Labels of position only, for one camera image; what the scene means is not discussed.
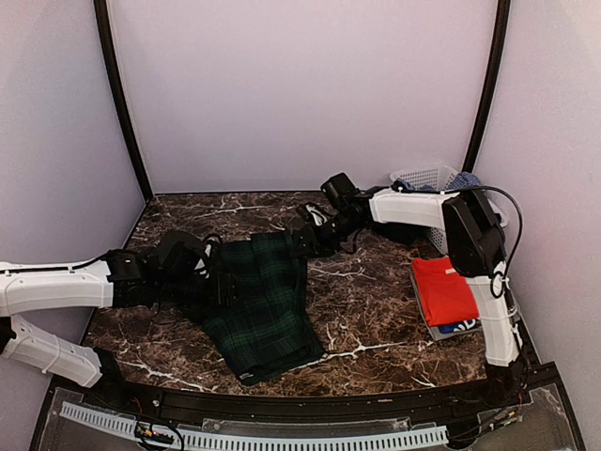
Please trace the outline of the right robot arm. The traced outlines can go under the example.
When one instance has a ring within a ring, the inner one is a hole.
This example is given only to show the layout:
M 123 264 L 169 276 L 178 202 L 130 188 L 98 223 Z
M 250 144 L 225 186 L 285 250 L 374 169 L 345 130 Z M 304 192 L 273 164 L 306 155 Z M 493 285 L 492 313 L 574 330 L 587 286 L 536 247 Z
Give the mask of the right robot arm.
M 294 251 L 301 257 L 329 257 L 347 238 L 375 224 L 423 226 L 444 231 L 448 256 L 465 277 L 476 302 L 489 365 L 509 367 L 520 353 L 520 336 L 505 300 L 512 254 L 487 193 L 489 186 L 451 191 L 414 191 L 376 186 L 361 191 L 351 184 L 328 182 L 322 190 L 334 215 L 312 203 L 300 205 L 303 220 L 294 231 Z

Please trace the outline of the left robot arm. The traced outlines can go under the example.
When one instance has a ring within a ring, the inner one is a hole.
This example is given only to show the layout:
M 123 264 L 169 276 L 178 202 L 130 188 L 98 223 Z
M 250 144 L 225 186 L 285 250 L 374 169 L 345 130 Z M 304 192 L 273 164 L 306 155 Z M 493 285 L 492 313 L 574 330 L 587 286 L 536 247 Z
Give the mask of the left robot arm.
M 113 354 L 70 343 L 24 318 L 31 311 L 71 307 L 120 309 L 173 302 L 203 321 L 234 304 L 233 279 L 209 249 L 182 248 L 164 256 L 112 250 L 86 262 L 1 265 L 1 355 L 85 388 L 113 410 L 132 402 Z

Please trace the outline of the red t-shirt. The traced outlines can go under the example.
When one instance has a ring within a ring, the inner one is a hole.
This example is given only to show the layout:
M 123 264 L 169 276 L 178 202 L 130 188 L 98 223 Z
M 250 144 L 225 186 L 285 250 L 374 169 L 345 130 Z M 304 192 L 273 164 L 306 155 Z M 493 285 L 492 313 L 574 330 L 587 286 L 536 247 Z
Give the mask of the red t-shirt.
M 429 326 L 479 318 L 466 278 L 455 270 L 448 257 L 415 258 L 411 267 Z

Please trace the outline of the dark green plaid garment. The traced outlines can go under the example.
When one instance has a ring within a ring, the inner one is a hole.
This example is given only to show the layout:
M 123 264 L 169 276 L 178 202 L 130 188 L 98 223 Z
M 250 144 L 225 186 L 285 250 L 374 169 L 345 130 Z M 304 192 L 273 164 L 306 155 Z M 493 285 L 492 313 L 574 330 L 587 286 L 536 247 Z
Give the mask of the dark green plaid garment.
M 226 243 L 221 263 L 237 299 L 201 325 L 226 365 L 252 386 L 319 360 L 324 349 L 306 312 L 307 261 L 288 232 Z

